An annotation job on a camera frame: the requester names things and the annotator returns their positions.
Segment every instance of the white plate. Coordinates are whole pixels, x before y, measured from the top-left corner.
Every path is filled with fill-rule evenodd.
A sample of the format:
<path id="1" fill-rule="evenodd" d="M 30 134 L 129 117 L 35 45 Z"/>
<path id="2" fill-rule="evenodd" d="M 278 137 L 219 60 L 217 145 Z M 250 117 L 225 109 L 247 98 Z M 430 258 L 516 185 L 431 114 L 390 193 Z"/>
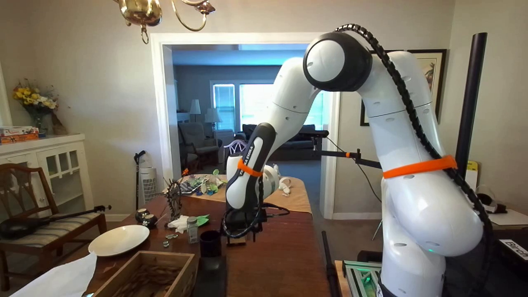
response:
<path id="1" fill-rule="evenodd" d="M 151 230 L 143 225 L 128 225 L 98 236 L 90 246 L 90 253 L 100 258 L 111 258 L 128 253 L 143 244 L 151 234 Z"/>

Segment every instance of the flowers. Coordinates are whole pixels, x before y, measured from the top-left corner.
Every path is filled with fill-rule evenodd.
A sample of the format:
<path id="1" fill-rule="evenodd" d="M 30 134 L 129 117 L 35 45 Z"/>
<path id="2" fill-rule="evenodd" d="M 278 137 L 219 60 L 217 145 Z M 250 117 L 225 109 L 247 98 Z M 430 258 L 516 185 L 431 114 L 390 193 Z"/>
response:
<path id="1" fill-rule="evenodd" d="M 14 98 L 22 102 L 26 109 L 40 109 L 42 112 L 57 111 L 59 101 L 54 96 L 44 94 L 40 89 L 34 88 L 30 83 L 19 84 L 14 89 Z"/>

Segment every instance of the bottle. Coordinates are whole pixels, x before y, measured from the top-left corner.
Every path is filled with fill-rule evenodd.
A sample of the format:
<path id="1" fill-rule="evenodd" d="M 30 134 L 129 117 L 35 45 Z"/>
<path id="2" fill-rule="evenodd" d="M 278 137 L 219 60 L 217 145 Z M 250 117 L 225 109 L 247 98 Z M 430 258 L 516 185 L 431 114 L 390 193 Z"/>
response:
<path id="1" fill-rule="evenodd" d="M 199 223 L 197 223 L 197 216 L 189 216 L 189 218 L 187 218 L 187 236 L 189 236 L 189 243 L 191 243 L 191 244 L 197 244 L 197 243 L 199 243 Z"/>

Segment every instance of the cup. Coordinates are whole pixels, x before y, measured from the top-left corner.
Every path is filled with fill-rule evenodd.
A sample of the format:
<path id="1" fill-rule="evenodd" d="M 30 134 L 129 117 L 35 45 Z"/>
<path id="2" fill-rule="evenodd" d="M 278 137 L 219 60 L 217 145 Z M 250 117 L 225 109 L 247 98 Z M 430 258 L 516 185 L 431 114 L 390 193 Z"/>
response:
<path id="1" fill-rule="evenodd" d="M 219 231 L 205 231 L 200 234 L 200 254 L 202 258 L 222 256 L 222 234 Z"/>

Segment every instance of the wooden table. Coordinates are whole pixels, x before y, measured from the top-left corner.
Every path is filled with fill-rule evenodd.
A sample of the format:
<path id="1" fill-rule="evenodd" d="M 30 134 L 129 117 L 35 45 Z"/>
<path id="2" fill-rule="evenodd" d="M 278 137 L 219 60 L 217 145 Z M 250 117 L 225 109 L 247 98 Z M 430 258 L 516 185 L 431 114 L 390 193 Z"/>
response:
<path id="1" fill-rule="evenodd" d="M 220 230 L 227 206 L 224 197 L 225 190 L 222 188 L 215 197 L 186 198 L 184 215 L 210 215 L 210 225 L 200 228 L 200 233 Z M 245 246 L 227 246 L 225 241 L 224 254 L 227 256 L 228 267 L 227 296 L 329 296 L 326 259 L 314 230 L 304 183 L 293 178 L 293 193 L 290 197 L 276 192 L 266 201 L 290 208 L 291 215 L 268 220 L 265 231 L 258 233 L 257 243 L 248 241 Z M 161 221 L 143 249 L 200 254 L 199 244 L 189 244 L 187 234 L 179 236 L 169 249 L 164 249 L 166 236 L 174 234 L 172 230 L 166 228 L 169 221 L 169 216 L 164 215 L 169 215 L 166 198 L 158 197 L 151 200 L 148 208 Z M 115 261 L 100 263 L 92 291 L 116 274 L 128 258 L 131 258 L 131 253 Z"/>

